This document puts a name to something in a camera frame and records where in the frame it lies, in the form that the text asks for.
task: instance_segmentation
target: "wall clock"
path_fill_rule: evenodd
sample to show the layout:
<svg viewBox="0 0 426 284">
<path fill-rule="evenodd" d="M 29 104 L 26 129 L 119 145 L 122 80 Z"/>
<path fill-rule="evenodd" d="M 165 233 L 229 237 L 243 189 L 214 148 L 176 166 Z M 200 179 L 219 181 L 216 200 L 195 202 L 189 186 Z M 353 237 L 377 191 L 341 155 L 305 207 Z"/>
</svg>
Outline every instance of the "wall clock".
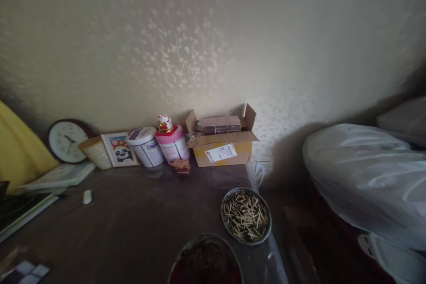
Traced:
<svg viewBox="0 0 426 284">
<path fill-rule="evenodd" d="M 63 119 L 50 127 L 48 145 L 59 160 L 78 163 L 86 159 L 86 155 L 78 149 L 79 144 L 94 136 L 87 124 L 79 120 Z"/>
</svg>

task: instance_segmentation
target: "wall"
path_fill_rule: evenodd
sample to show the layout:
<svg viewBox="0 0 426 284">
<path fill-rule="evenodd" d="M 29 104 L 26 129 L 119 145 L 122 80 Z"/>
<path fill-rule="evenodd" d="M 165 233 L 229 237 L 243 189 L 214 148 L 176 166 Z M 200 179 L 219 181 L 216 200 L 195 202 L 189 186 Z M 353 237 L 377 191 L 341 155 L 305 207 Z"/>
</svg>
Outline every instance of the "wall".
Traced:
<svg viewBox="0 0 426 284">
<path fill-rule="evenodd" d="M 191 108 L 227 114 L 248 102 L 261 140 L 252 161 L 275 161 L 280 174 L 269 182 L 290 181 L 313 123 L 356 116 L 401 90 L 424 56 L 425 7 L 0 0 L 0 99 L 39 135 L 59 118 L 112 131 L 153 125 L 159 113 L 181 121 Z"/>
</svg>

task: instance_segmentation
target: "yellow curtain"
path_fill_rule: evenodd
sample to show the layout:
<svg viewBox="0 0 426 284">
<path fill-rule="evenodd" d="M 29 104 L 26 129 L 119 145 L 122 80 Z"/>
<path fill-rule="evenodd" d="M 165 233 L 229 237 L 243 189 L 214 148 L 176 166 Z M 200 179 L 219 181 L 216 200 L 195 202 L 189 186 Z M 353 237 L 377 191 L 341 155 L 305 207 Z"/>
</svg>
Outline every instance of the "yellow curtain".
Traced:
<svg viewBox="0 0 426 284">
<path fill-rule="evenodd" d="M 0 101 L 0 180 L 8 194 L 59 165 L 37 135 Z"/>
</svg>

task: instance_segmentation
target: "plastic table cover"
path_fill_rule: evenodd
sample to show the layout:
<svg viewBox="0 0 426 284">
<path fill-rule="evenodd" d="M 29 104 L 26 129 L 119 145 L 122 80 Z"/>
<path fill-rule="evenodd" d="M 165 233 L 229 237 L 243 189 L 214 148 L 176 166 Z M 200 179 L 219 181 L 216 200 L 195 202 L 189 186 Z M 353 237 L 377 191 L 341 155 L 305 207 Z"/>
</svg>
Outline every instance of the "plastic table cover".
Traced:
<svg viewBox="0 0 426 284">
<path fill-rule="evenodd" d="M 96 169 L 66 196 L 8 238 L 4 257 L 16 245 L 28 248 L 51 271 L 43 283 L 167 283 L 185 244 L 203 233 L 217 234 L 234 250 L 244 283 L 288 283 L 271 232 L 250 247 L 225 230 L 221 201 L 236 187 L 258 192 L 245 165 L 198 168 L 177 175 L 166 162 Z M 83 204 L 83 192 L 92 202 Z"/>
</svg>

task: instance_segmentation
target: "wall outlet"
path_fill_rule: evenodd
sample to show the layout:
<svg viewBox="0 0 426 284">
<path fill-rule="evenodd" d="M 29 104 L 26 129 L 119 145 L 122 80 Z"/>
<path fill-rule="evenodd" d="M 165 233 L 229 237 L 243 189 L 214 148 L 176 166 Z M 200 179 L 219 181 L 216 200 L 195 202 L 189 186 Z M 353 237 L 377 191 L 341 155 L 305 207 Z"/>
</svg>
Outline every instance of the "wall outlet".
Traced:
<svg viewBox="0 0 426 284">
<path fill-rule="evenodd" d="M 264 169 L 266 171 L 266 168 L 269 166 L 269 161 L 259 161 L 256 162 L 256 174 Z"/>
</svg>

